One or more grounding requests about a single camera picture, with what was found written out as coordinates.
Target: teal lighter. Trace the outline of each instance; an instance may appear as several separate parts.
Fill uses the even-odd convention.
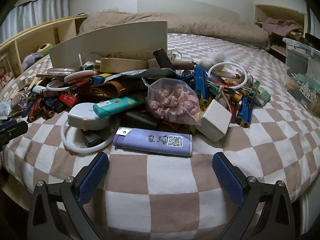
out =
[[[93,110],[99,118],[118,114],[130,108],[144,104],[145,96],[141,93],[127,97],[115,98],[93,105]]]

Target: clear plastic container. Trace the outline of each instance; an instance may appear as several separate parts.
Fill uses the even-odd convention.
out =
[[[285,86],[311,114],[320,117],[320,51],[288,38],[283,41],[287,44]]]
[[[76,73],[76,70],[74,70],[73,68],[50,68],[47,71],[47,74],[61,77],[66,77],[73,73]]]

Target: blue lighter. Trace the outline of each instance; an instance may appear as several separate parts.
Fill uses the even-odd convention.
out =
[[[242,98],[242,103],[236,117],[236,123],[241,127],[247,128],[250,126],[252,118],[252,101],[248,96]]]
[[[205,104],[209,100],[207,73],[204,68],[195,65],[195,92],[200,103]]]

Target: curtain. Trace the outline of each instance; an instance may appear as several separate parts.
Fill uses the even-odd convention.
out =
[[[69,16],[70,0],[37,0],[13,8],[0,27],[0,43],[43,22]]]

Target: white cube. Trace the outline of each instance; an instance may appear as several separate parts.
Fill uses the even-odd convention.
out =
[[[231,117],[227,109],[213,100],[201,117],[201,125],[196,125],[196,128],[208,139],[217,142],[226,135]]]

